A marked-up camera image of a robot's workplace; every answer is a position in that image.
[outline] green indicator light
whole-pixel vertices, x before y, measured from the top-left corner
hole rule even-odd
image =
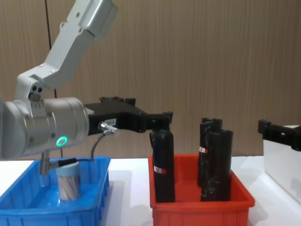
[[[66,136],[62,136],[60,138],[58,138],[58,140],[56,141],[56,146],[61,147],[63,145],[65,145],[68,141],[68,138]]]

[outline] red plastic bin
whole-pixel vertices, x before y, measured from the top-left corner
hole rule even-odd
[[[231,174],[231,198],[228,202],[200,202],[197,185],[198,155],[174,156],[175,199],[172,203],[157,203],[152,156],[148,157],[150,175],[150,207],[154,226],[247,226],[249,208],[255,199]]]

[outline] white table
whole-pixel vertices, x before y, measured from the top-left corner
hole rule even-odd
[[[0,162],[0,194],[31,161]],[[264,172],[263,157],[233,157],[232,169],[256,199],[249,226],[300,226],[301,204]],[[101,226],[152,226],[147,159],[113,159]]]

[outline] blue plastic bin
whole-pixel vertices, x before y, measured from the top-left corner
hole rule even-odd
[[[80,162],[81,197],[60,201],[55,170],[39,174],[39,161],[0,197],[0,226],[98,226],[109,186],[109,157]]]

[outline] black cylinder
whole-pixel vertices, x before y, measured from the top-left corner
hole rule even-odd
[[[208,146],[206,143],[207,134],[212,132],[218,132],[222,129],[221,119],[202,118],[202,123],[199,126],[200,141],[199,141],[199,153],[198,153],[198,185],[202,186],[202,183],[207,175],[208,171]]]
[[[233,132],[221,130],[207,136],[209,170],[202,187],[201,201],[228,201],[230,199],[231,157]]]
[[[168,130],[153,130],[150,141],[153,149],[156,201],[175,202],[174,136]]]

